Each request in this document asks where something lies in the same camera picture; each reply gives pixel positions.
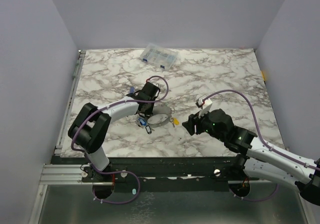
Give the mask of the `black key tag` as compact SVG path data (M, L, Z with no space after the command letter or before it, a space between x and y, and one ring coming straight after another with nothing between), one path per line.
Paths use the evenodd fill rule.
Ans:
M146 132L147 132L149 135L152 133L152 129L150 128L149 125L147 125L147 126L145 127L145 129L146 129Z

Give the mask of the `blue key tag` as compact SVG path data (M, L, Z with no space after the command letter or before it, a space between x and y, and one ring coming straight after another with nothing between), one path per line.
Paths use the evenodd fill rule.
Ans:
M142 127L144 127L144 126L147 125L146 121L145 121L143 118L139 118L139 119L138 119L138 124L139 124L140 126L142 126Z

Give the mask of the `yellow key tag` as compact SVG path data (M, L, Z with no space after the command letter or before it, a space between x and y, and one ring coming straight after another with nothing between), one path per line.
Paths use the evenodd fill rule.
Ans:
M173 124L178 126L180 124L180 122L176 118L173 118Z

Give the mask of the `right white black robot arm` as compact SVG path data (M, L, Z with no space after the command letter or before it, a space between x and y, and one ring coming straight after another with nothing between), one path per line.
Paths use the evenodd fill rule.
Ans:
M210 135L242 158L229 168L234 179L248 176L272 181L293 188L311 204L320 204L319 161L289 152L236 126L222 109L191 114L182 126L191 136Z

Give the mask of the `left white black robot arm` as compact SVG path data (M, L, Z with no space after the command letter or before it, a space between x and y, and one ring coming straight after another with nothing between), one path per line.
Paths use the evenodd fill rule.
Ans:
M129 93L105 107L99 108L90 102L82 107L67 135L94 166L93 175L97 180L106 181L111 174L108 167L110 160L102 147L109 125L128 116L151 115L160 90L156 85L146 82L141 90Z

